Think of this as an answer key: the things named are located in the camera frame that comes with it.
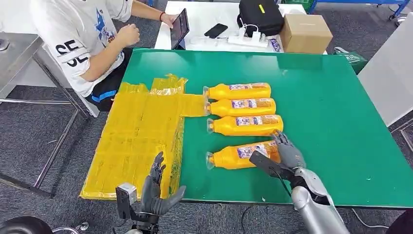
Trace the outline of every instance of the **white t-shirt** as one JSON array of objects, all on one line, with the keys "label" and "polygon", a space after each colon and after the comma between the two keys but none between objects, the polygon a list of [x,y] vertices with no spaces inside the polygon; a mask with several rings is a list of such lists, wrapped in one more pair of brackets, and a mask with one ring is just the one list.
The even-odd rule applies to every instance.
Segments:
[{"label": "white t-shirt", "polygon": [[109,70],[93,82],[80,75],[90,66],[89,58],[101,52],[117,31],[112,19],[127,21],[133,0],[31,0],[31,12],[39,36],[59,63],[67,80],[82,96],[118,67],[123,52]]}]

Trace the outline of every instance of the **wristband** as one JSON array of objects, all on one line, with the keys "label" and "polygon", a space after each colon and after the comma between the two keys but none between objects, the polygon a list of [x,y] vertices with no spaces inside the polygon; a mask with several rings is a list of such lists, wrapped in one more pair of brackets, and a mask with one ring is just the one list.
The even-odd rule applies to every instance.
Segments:
[{"label": "wristband", "polygon": [[162,12],[161,15],[159,16],[159,21],[162,22],[162,16],[165,14],[165,12]]}]

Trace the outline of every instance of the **robotic arm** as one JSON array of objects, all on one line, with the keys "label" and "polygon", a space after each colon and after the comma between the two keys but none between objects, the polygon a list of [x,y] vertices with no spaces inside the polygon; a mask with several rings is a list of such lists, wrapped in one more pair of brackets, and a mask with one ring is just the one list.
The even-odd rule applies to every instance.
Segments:
[{"label": "robotic arm", "polygon": [[[282,132],[277,133],[273,138],[281,162],[276,163],[259,151],[254,151],[250,161],[271,177],[281,180],[311,234],[349,234],[320,178],[316,173],[305,168],[306,164],[301,152],[287,136]],[[119,217],[136,221],[126,234],[156,234],[159,216],[164,215],[184,196],[186,187],[182,186],[170,198],[160,198],[160,182],[165,168],[165,165],[161,166],[162,155],[161,152],[156,156],[150,175],[145,179],[140,212],[135,213],[131,206],[137,201],[136,187],[124,183],[116,188]],[[290,181],[291,193],[283,179]]]},{"label": "robotic arm", "polygon": [[150,174],[146,177],[141,195],[140,211],[136,213],[132,204],[137,202],[136,187],[123,183],[116,188],[116,202],[121,219],[131,219],[136,221],[132,229],[127,234],[156,234],[158,233],[159,216],[178,203],[185,193],[186,186],[181,186],[178,191],[168,199],[161,199],[161,179],[162,172],[166,165],[163,162],[163,153],[160,152],[150,168]]},{"label": "robotic arm", "polygon": [[[273,138],[281,163],[272,161],[259,151],[254,151],[250,161],[271,177],[281,180],[311,234],[349,234],[321,179],[305,168],[301,152],[287,136],[279,131],[277,133]],[[283,179],[290,181],[291,193]]]}]

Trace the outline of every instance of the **cardboard box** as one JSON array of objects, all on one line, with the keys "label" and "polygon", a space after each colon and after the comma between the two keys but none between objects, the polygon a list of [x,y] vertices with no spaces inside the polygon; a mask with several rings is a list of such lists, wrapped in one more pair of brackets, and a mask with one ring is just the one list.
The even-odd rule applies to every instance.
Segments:
[{"label": "cardboard box", "polygon": [[285,52],[322,54],[333,38],[323,16],[285,14],[284,21],[280,37]]}]

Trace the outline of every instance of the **yellow bottle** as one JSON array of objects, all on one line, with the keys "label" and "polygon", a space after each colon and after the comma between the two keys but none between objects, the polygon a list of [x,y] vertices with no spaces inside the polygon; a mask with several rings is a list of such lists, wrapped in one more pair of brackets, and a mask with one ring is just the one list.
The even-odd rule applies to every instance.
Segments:
[{"label": "yellow bottle", "polygon": [[218,84],[215,87],[204,87],[204,96],[210,99],[246,99],[269,98],[271,87],[268,83],[251,84]]},{"label": "yellow bottle", "polygon": [[282,131],[284,124],[279,115],[265,116],[226,116],[221,119],[206,121],[207,131],[225,136],[269,136],[275,130]]},{"label": "yellow bottle", "polygon": [[224,116],[260,116],[275,114],[275,101],[272,98],[255,98],[228,100],[207,103],[205,106],[208,115]]},{"label": "yellow bottle", "polygon": [[260,151],[277,163],[281,162],[277,145],[273,140],[270,140],[247,145],[227,146],[216,153],[208,152],[206,154],[206,166],[208,169],[212,169],[213,167],[223,167],[225,169],[255,167],[255,165],[249,161],[252,152],[255,150]]}]

